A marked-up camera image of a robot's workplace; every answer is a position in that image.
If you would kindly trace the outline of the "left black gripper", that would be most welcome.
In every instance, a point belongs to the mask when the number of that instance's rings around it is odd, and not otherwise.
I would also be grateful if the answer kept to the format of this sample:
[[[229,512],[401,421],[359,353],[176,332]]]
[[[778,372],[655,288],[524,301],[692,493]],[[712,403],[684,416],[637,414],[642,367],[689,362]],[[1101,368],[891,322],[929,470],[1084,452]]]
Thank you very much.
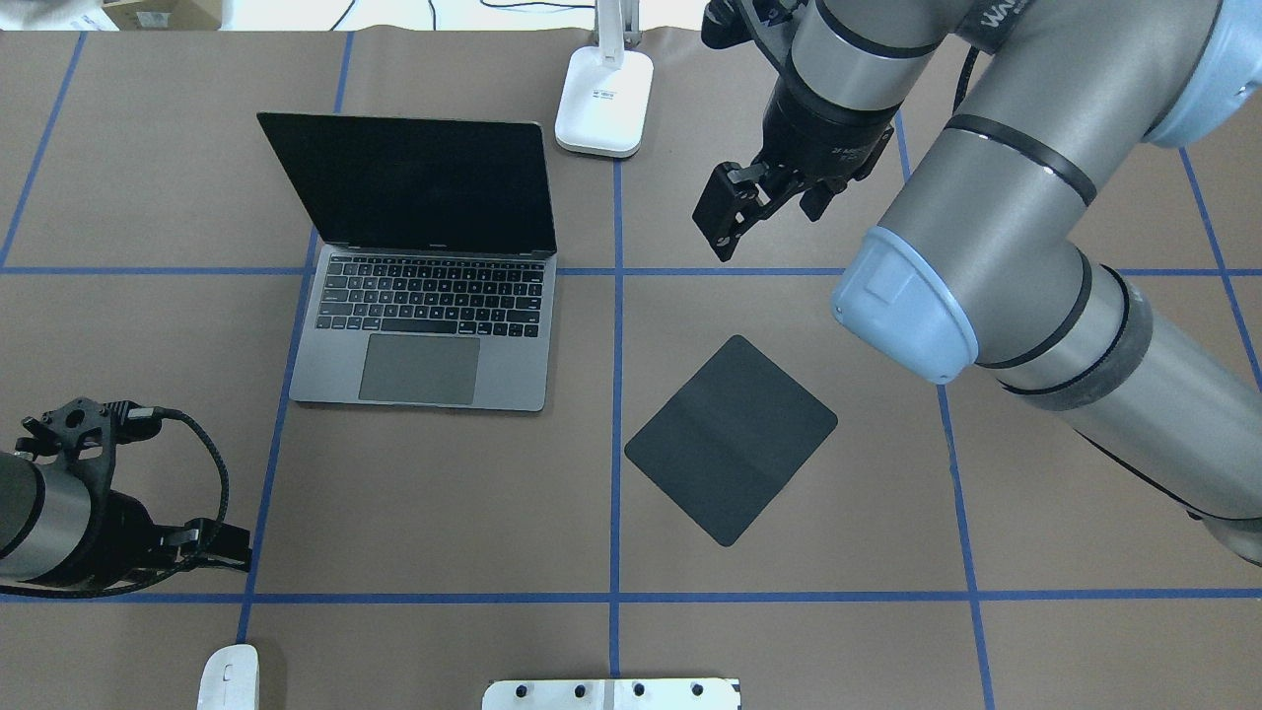
[[[174,421],[201,441],[218,480],[211,517],[164,526],[114,489],[117,451]],[[252,567],[249,531],[226,521],[230,474],[204,428],[179,409],[73,399],[24,417],[15,441],[15,590],[135,593],[175,574]]]

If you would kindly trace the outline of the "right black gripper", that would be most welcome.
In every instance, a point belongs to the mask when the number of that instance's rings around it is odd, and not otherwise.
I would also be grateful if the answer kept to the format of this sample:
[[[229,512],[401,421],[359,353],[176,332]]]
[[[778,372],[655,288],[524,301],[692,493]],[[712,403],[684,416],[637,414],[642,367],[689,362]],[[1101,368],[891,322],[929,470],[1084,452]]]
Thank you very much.
[[[891,107],[830,103],[808,88],[787,52],[764,53],[777,82],[764,112],[762,148],[750,166],[716,165],[692,214],[721,262],[729,262],[740,238],[794,195],[801,197],[808,219],[820,219],[849,182],[870,175],[892,136]]]

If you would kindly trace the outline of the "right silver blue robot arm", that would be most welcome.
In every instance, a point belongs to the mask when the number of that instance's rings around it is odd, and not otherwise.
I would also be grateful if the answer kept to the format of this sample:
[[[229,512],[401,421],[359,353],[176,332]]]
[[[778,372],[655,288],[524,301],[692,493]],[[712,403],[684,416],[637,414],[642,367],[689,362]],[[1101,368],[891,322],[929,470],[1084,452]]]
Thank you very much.
[[[1259,562],[1259,390],[1070,242],[1140,144],[1212,132],[1259,86],[1257,1],[712,1],[702,39],[777,72],[764,144],[712,172],[717,259],[793,198],[872,172],[946,37],[989,57],[843,271],[835,320],[925,381],[977,364]]]

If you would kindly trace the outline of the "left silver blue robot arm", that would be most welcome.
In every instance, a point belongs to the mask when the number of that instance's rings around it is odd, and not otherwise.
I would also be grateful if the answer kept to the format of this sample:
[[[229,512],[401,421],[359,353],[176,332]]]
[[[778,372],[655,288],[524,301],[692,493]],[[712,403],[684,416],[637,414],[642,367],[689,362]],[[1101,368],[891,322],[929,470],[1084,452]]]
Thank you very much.
[[[140,499],[114,491],[119,449],[155,438],[167,421],[186,424],[215,464],[218,507],[211,518],[162,526]],[[191,415],[131,400],[74,399],[21,424],[27,435],[3,454],[5,595],[93,602],[196,569],[251,570],[249,531],[226,522],[227,467]]]

